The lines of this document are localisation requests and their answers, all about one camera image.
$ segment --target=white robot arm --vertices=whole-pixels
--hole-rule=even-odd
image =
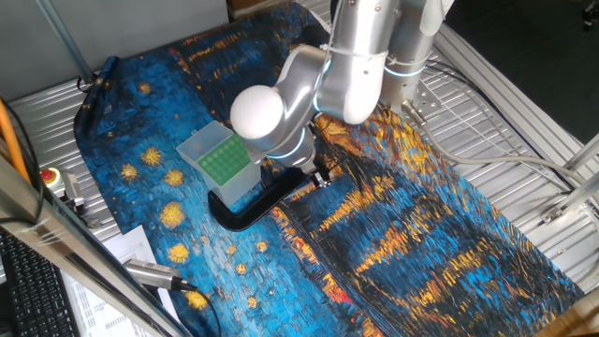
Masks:
[[[453,0],[341,0],[326,51],[296,48],[277,83],[241,92],[231,123],[256,159],[316,175],[314,135],[308,123],[324,112],[349,124],[364,122],[381,99],[410,102],[425,61]]]

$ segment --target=black keyboard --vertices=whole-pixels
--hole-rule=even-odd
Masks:
[[[60,271],[0,230],[0,256],[12,300],[16,336],[79,336]]]

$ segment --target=starry night painting mat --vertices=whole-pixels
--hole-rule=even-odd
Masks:
[[[318,120],[329,188],[291,196],[243,232],[213,220],[200,173],[175,148],[212,120],[230,127],[241,90],[273,85],[293,48],[327,41],[293,4],[110,58],[75,134],[121,231],[143,226],[158,263],[211,297],[225,335],[532,336],[582,298],[383,107],[363,125]],[[266,183],[281,169],[267,162]],[[214,334],[201,299],[172,296],[188,329]]]

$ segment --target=painted mat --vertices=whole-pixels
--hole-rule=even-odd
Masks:
[[[273,85],[299,44],[328,36],[298,5],[141,56],[111,58],[75,121],[81,153],[121,230],[143,226],[159,263],[209,294],[226,336],[532,336],[583,294],[392,112],[323,117],[334,183],[253,227],[212,219],[199,172],[175,148]],[[265,182],[281,168],[267,163]],[[214,334],[197,294],[186,327]]]

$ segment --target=transparent plastic container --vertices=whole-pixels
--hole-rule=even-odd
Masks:
[[[250,161],[241,138],[216,121],[179,145],[177,152],[229,208],[260,182],[260,166]]]

